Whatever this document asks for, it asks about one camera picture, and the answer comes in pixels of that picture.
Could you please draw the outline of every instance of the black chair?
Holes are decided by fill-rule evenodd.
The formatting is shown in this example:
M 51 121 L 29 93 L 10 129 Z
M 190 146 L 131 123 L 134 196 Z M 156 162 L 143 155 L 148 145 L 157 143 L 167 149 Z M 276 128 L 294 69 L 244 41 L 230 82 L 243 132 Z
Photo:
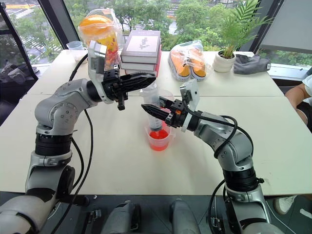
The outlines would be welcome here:
M 0 2 L 0 125 L 38 80 L 5 8 Z

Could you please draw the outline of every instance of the white table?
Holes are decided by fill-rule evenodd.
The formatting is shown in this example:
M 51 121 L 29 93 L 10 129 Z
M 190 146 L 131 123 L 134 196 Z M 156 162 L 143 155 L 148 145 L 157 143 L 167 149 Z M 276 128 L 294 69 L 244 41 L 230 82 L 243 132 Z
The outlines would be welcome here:
M 35 148 L 34 109 L 47 97 L 26 95 L 0 127 L 0 191 L 24 192 Z M 211 195 L 223 179 L 211 148 L 193 133 L 177 129 L 165 151 L 151 150 L 141 103 L 141 97 L 129 97 L 124 111 L 116 103 L 99 103 L 89 110 L 94 154 L 80 194 Z M 312 135 L 285 97 L 201 97 L 198 109 L 231 115 L 251 135 L 254 168 L 266 181 L 262 185 L 265 195 L 312 193 Z M 74 138 L 87 164 L 90 128 L 84 113 L 76 129 Z M 70 165 L 78 176 L 79 158 L 72 149 Z
M 238 52 L 252 56 L 252 52 Z M 204 52 L 206 62 L 212 65 L 216 52 Z M 161 64 L 156 82 L 162 89 L 169 90 L 173 95 L 180 95 L 182 82 L 171 75 L 168 64 L 169 52 L 162 52 Z M 48 70 L 29 90 L 29 94 L 53 94 L 63 83 L 66 83 L 76 66 L 75 60 L 64 50 L 54 60 Z M 229 73 L 217 73 L 212 68 L 208 77 L 199 82 L 199 95 L 203 96 L 283 96 L 267 72 L 252 75 L 237 75 L 231 70 Z M 82 64 L 75 79 L 88 78 L 88 66 Z M 138 96 L 138 91 L 130 92 L 130 96 Z

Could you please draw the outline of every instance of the measuring cup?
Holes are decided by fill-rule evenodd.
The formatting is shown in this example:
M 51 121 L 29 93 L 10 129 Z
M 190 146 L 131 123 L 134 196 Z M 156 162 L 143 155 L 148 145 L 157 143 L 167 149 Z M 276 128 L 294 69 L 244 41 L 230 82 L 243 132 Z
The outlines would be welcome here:
M 83 47 L 82 42 L 79 40 L 71 41 L 66 45 L 76 62 L 79 62 L 83 58 L 83 56 L 85 56 L 88 53 L 87 48 Z
M 167 126 L 166 123 L 162 122 L 162 129 L 158 132 L 153 132 L 149 127 L 149 124 L 145 126 L 146 135 L 150 144 L 150 147 L 155 151 L 165 150 L 170 142 L 175 138 L 176 134 L 173 132 L 172 128 Z

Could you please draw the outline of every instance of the potted plant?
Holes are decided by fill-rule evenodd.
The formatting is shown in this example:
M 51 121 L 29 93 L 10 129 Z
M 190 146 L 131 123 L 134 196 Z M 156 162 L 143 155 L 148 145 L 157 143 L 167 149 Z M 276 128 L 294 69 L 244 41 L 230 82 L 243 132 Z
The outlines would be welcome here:
M 267 16 L 263 18 L 257 16 L 256 10 L 260 8 L 257 5 L 258 0 L 240 2 L 231 14 L 224 19 L 221 34 L 226 46 L 215 56 L 213 63 L 215 71 L 229 72 L 236 58 L 233 52 L 243 44 L 256 38 L 257 34 L 253 32 L 256 27 L 272 22 L 272 19 L 268 19 Z

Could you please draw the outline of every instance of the black cable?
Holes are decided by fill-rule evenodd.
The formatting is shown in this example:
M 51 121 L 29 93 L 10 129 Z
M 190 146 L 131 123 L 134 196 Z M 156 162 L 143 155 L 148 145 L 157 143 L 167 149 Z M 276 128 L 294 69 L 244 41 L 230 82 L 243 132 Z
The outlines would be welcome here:
M 69 77 L 69 81 L 72 81 L 74 76 L 77 73 L 78 68 L 80 67 L 80 65 L 83 63 L 83 61 L 86 60 L 86 58 L 88 58 L 88 54 L 86 54 L 85 56 L 82 57 L 82 59 L 79 61 L 79 63 L 76 65 L 75 69 L 73 70 L 72 74 Z
M 80 170 L 80 174 L 78 176 L 78 179 L 77 181 L 74 183 L 73 185 L 73 189 L 78 185 L 79 181 L 81 180 L 81 177 L 83 175 L 83 171 L 84 171 L 84 161 L 83 161 L 83 157 L 82 157 L 82 153 L 77 145 L 77 143 L 75 142 L 74 138 L 72 138 L 72 143 L 74 145 L 74 147 L 76 148 L 77 152 L 78 152 L 78 155 L 79 155 L 79 158 L 80 158 L 80 164 L 81 164 L 81 170 Z
M 223 193 L 222 193 L 222 197 L 223 197 L 224 201 L 226 200 L 225 192 L 226 192 L 226 189 L 225 189 L 225 186 L 224 186 L 223 187 Z
M 206 120 L 206 121 L 210 121 L 210 122 L 214 122 L 214 123 L 220 123 L 220 124 L 228 125 L 228 126 L 231 126 L 231 127 L 234 127 L 234 128 L 235 128 L 235 123 L 232 124 L 232 123 L 225 122 L 225 121 L 221 121 L 221 120 L 218 120 L 218 119 L 214 119 L 214 118 L 209 118 L 209 117 L 201 116 L 200 114 L 198 114 L 198 113 L 196 113 L 196 112 L 190 110 L 189 107 L 187 106 L 187 103 L 186 103 L 185 100 L 182 99 L 182 102 L 183 102 L 183 106 L 184 106 L 185 110 L 186 110 L 188 113 L 190 113 L 191 115 L 198 117 L 199 119 Z M 251 143 L 251 145 L 252 145 L 252 153 L 251 153 L 251 155 L 253 156 L 253 154 L 254 154 L 254 143 L 253 143 L 253 140 L 251 139 L 250 135 L 249 135 L 244 129 L 242 129 L 241 127 L 238 127 L 238 126 L 237 126 L 237 129 L 240 130 L 240 131 L 248 138 L 248 140 L 250 141 L 250 143 Z
M 214 201 L 214 198 L 215 198 L 215 194 L 216 194 L 216 192 L 218 191 L 218 189 L 221 187 L 222 184 L 224 184 L 224 180 L 222 180 L 222 181 L 216 186 L 216 188 L 214 189 L 213 194 L 211 195 L 210 201 L 209 201 L 208 214 L 207 214 L 208 218 L 207 218 L 207 219 L 208 219 L 208 225 L 209 225 L 209 228 L 210 228 L 212 234 L 215 234 L 215 231 L 214 231 L 213 225 L 212 225 L 212 223 L 211 223 L 211 207 L 212 207 L 212 205 L 213 205 L 213 201 Z
M 89 173 L 89 170 L 90 170 L 90 166 L 91 166 L 91 161 L 92 161 L 92 154 L 93 154 L 93 125 L 92 125 L 92 122 L 90 120 L 90 117 L 88 115 L 88 112 L 86 110 L 84 110 L 86 116 L 87 116 L 87 119 L 89 121 L 89 124 L 90 124 L 90 132 L 91 132 L 91 147 L 90 147 L 90 157 L 89 157 L 89 162 L 88 162 L 88 166 L 87 166 L 87 170 L 86 170 L 86 173 L 84 174 L 84 177 L 82 178 L 82 181 L 81 183 L 79 184 L 75 194 L 74 194 L 74 197 L 72 199 L 72 201 L 69 203 L 65 213 L 63 214 L 62 218 L 59 220 L 59 222 L 57 223 L 57 225 L 55 226 L 55 228 L 52 230 L 51 234 L 55 234 L 55 232 L 57 231 L 57 229 L 59 228 L 59 226 L 61 225 L 61 223 L 63 222 L 63 220 L 65 219 L 65 217 L 67 216 L 70 208 L 72 207 L 73 205 L 73 202 L 74 200 L 76 199 L 76 196 L 79 192 L 79 190 L 81 189 L 81 187 L 83 186 L 84 184 L 84 181 L 86 180 L 87 176 L 88 176 L 88 173 Z

